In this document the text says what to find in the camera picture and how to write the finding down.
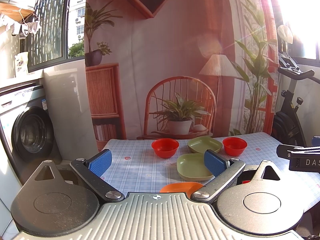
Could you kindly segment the orange plate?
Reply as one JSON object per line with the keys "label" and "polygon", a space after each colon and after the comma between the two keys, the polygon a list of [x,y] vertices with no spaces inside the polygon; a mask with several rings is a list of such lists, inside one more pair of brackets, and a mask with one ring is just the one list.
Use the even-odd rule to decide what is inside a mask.
{"label": "orange plate", "polygon": [[195,191],[199,190],[203,187],[202,184],[197,182],[181,182],[181,183],[172,183],[165,185],[160,189],[160,193],[176,193],[176,192],[184,192],[188,195],[191,195]]}

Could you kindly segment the red bowl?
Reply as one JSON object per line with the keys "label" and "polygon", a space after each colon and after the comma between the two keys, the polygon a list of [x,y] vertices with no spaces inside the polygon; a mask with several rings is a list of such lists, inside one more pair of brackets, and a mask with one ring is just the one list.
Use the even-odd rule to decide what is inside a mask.
{"label": "red bowl", "polygon": [[247,147],[247,142],[238,137],[227,137],[222,141],[225,153],[237,157],[241,155]]}
{"label": "red bowl", "polygon": [[179,142],[171,138],[161,138],[152,142],[151,147],[158,157],[167,159],[176,153]]}

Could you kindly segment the green square plate far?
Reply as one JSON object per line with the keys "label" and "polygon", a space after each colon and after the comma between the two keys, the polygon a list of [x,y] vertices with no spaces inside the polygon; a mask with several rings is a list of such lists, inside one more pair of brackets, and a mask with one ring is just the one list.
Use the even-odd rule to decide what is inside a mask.
{"label": "green square plate far", "polygon": [[189,140],[188,147],[193,153],[204,153],[206,150],[219,153],[222,148],[222,143],[214,138],[201,136]]}

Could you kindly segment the black exercise bike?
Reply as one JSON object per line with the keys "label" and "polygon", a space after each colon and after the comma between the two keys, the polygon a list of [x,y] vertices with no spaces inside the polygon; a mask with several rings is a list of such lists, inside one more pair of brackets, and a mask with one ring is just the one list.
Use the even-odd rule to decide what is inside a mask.
{"label": "black exercise bike", "polygon": [[283,144],[306,147],[307,142],[297,115],[303,99],[297,97],[296,105],[293,104],[292,100],[298,81],[310,79],[319,83],[319,79],[314,77],[315,72],[313,70],[301,71],[296,61],[287,53],[279,53],[278,59],[278,72],[290,78],[291,81],[289,88],[281,91],[284,101],[280,111],[274,115],[271,136]]}

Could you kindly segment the front-load washing machine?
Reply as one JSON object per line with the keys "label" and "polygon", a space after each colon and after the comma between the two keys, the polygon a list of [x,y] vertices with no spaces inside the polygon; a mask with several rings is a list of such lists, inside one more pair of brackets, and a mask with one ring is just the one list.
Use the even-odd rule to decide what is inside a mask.
{"label": "front-load washing machine", "polygon": [[43,85],[34,81],[1,92],[1,139],[22,184],[44,160],[61,163]]}

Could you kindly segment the green square plate near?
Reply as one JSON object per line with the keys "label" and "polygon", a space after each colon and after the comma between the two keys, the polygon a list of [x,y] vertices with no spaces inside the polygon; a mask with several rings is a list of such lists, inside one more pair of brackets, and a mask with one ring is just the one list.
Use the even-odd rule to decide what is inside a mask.
{"label": "green square plate near", "polygon": [[204,165],[203,153],[188,153],[176,161],[179,176],[186,181],[208,181],[213,174]]}

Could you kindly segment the blue plaid tablecloth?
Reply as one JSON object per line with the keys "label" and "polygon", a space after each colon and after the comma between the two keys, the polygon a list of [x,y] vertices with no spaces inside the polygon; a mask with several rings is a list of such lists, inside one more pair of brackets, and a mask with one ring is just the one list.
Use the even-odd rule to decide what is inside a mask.
{"label": "blue plaid tablecloth", "polygon": [[[240,155],[247,165],[272,161],[297,189],[305,210],[319,202],[319,173],[290,171],[289,161],[276,154],[279,141],[266,133],[244,134],[240,138],[247,142]],[[169,159],[155,155],[151,144],[151,140],[110,140],[105,147],[112,153],[112,164],[101,177],[123,194],[159,192],[167,184],[180,183],[176,161],[180,155],[190,153],[188,141],[179,140],[175,155]]]}

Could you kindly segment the printed backdrop curtain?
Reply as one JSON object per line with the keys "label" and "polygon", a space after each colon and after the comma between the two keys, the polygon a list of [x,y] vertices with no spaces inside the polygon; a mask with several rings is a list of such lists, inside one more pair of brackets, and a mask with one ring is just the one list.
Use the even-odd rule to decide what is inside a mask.
{"label": "printed backdrop curtain", "polygon": [[277,52],[271,0],[86,0],[98,148],[111,139],[271,133]]}

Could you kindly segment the green square plate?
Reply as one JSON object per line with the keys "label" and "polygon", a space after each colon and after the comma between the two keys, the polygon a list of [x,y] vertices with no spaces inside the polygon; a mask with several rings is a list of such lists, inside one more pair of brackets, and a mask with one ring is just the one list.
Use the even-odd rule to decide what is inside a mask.
{"label": "green square plate", "polygon": [[201,136],[189,140],[188,147],[193,153],[204,153],[206,150],[219,153],[222,148],[222,143],[214,138]]}
{"label": "green square plate", "polygon": [[176,161],[179,176],[186,181],[208,181],[213,174],[204,165],[203,153],[188,153]]}

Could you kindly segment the hanging laundry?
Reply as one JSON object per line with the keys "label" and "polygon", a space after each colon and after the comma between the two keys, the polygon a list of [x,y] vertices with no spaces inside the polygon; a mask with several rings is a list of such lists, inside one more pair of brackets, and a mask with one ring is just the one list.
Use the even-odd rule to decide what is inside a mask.
{"label": "hanging laundry", "polygon": [[18,36],[22,40],[29,34],[36,35],[41,29],[41,22],[36,20],[28,23],[19,23],[1,13],[1,27],[5,27],[5,31],[11,31],[12,36]]}

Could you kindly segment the white detergent bag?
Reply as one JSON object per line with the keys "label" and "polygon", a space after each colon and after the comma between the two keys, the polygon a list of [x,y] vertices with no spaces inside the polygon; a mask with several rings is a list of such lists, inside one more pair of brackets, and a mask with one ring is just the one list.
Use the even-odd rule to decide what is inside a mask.
{"label": "white detergent bag", "polygon": [[15,76],[28,75],[28,52],[21,52],[15,55]]}

